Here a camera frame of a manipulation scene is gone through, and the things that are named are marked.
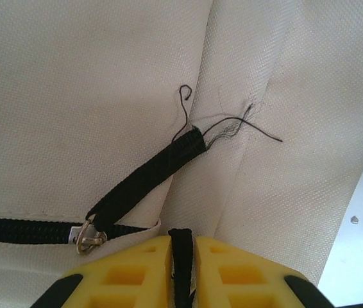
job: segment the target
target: loose thread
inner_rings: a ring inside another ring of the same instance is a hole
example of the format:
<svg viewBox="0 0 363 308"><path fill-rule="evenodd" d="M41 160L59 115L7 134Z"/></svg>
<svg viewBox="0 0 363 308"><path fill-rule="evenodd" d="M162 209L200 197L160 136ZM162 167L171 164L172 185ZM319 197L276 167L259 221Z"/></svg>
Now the loose thread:
<svg viewBox="0 0 363 308"><path fill-rule="evenodd" d="M183 97L183 93L182 93L182 90L183 88L188 88L189 90L189 93ZM188 85L182 85L180 86L179 88L179 96L180 96L180 104L181 104L181 107L183 108L183 112L185 114L185 123L183 125L182 128L180 128L180 130L176 133L176 135L174 135L173 139L172 139L172 142L174 142L177 138L177 136L185 129L185 127L187 126L187 123L188 123L188 120L189 120L189 117L187 115L187 110L186 110L186 107L184 105L184 101L187 101L191 94L192 94L193 90L190 86ZM223 130L221 130L216 136L214 136L209 142L208 144L206 145L207 147L207 150L211 148L211 146L213 145L213 143L219 139L230 139L234 136L236 136L239 131L241 130L242 126L244 124L258 130L260 133L262 133L263 135L265 135L266 137L269 137L270 139L272 140L275 140L275 141L278 141L278 142L283 142L280 138L277 138L265 131L263 131L261 128L257 127L256 125L254 125L253 123L250 123L248 121L248 118L249 118L249 114L250 114L250 111L252 110L252 108L254 107L253 104L251 104L247 109L246 111L244 112L243 114L243 117L235 117L235 116L230 116L230 117L225 117L224 119L214 123L211 127L209 127L207 130L205 130L204 133L202 133L202 136L205 136L210 130L212 130L213 128L215 128L217 125L221 124L222 122L225 122L225 121L229 121L229 120L236 120L238 121L238 123L233 123L233 124L229 124L227 127L225 127Z"/></svg>
<svg viewBox="0 0 363 308"><path fill-rule="evenodd" d="M228 120L236 120L239 121L239 124L237 125L237 123L234 124L230 124L228 125L224 130L222 130L221 132L219 132L215 137L213 137L209 143L207 144L207 149L210 149L211 146L213 145L213 143L219 139L230 139L234 136L236 136L238 134L238 132L240 131L240 129L242 128L242 125L246 124L256 130L258 130L260 133L262 133L263 135L265 135L266 137L269 137L270 139L273 139L275 141L278 142L283 142L280 138L277 138L273 135L270 135L269 133L263 131L261 128L257 127L256 125L254 125L253 123L250 123L247 118L249 116L250 110L253 108L253 104L251 104L246 111L244 112L243 117L234 117L234 116L230 116L230 117L225 117L224 119L221 119L220 121L214 123L211 127L209 127L207 130L205 130L205 132L203 133L203 136L205 136L210 130L212 130L213 128L215 128L217 125L219 125L222 122L228 121Z"/></svg>
<svg viewBox="0 0 363 308"><path fill-rule="evenodd" d="M189 90L189 93L184 98L183 98L183 94L182 94L183 88L188 88L188 90ZM176 135L174 135L173 139L171 139L171 142L175 141L177 136L179 135L179 133L181 133L185 129L185 127L187 126L187 123L189 121L189 116L187 115L187 110L186 110L186 107L183 104L183 102L188 101L189 98L191 97L192 93L193 93L193 90L192 90L192 88L190 88L189 85L182 85L179 88L180 104L181 104L181 107L183 108L183 111L184 111L185 123L184 123L183 127L180 128L180 130L176 133Z"/></svg>

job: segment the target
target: metal ring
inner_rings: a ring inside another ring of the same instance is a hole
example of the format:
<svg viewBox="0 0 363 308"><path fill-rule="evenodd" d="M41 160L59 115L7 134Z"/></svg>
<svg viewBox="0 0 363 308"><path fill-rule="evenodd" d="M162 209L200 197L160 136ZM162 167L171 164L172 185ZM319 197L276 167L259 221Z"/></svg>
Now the metal ring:
<svg viewBox="0 0 363 308"><path fill-rule="evenodd" d="M91 252L94 248L102 245L107 240L107 236L104 232L96 232L95 237L92 239L88 239L85 237L86 231L92 222L93 222L93 218L89 218L88 220L86 220L84 222L84 224L82 224L82 226L80 228L80 232L79 232L78 238L76 240L76 251L80 255L85 255L85 254ZM99 243L99 244L83 245L84 241L89 242L91 240L97 240L97 239L101 239L101 241L93 241L93 242Z"/></svg>

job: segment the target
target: white fabric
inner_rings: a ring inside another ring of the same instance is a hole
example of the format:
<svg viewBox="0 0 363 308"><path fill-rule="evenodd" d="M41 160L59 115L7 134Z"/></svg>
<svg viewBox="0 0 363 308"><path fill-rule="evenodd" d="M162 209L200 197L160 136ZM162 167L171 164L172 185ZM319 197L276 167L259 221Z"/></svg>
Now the white fabric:
<svg viewBox="0 0 363 308"><path fill-rule="evenodd" d="M184 83L200 128L256 103L284 143L246 128L214 144L123 219L151 229L88 257L0 243L0 306L157 235L163 204L162 233L191 227L317 283L363 168L363 1L0 1L0 217L83 221L169 144Z"/></svg>

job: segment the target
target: black strap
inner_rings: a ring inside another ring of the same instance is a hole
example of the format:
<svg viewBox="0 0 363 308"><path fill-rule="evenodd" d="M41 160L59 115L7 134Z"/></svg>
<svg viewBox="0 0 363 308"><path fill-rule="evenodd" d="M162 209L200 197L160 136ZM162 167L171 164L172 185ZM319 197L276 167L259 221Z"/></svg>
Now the black strap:
<svg viewBox="0 0 363 308"><path fill-rule="evenodd" d="M174 306L191 308L194 293L190 296L193 263L193 238L190 229L172 229L171 248L174 263Z"/></svg>
<svg viewBox="0 0 363 308"><path fill-rule="evenodd" d="M294 275L285 276L284 280L305 308L334 308L311 282Z"/></svg>
<svg viewBox="0 0 363 308"><path fill-rule="evenodd" d="M86 218L96 214L93 220L96 230L105 231L156 186L205 151L203 136L194 127L117 184L87 213Z"/></svg>
<svg viewBox="0 0 363 308"><path fill-rule="evenodd" d="M124 235L137 233L145 230L147 230L147 228L124 226L124 225L111 225L105 230L105 233L107 235L107 239L111 240L115 239L116 237L121 237Z"/></svg>
<svg viewBox="0 0 363 308"><path fill-rule="evenodd" d="M57 280L38 298L31 308L61 308L82 279L82 275L73 274Z"/></svg>

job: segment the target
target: metal buckle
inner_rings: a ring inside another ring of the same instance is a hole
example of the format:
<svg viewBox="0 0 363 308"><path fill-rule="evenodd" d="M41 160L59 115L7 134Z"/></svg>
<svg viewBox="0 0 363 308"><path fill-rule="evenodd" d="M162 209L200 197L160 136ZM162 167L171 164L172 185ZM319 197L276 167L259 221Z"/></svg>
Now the metal buckle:
<svg viewBox="0 0 363 308"><path fill-rule="evenodd" d="M90 253L107 241L106 233L98 232L92 222L93 218L89 218L81 227L71 228L69 244L76 244L76 251L80 255Z"/></svg>

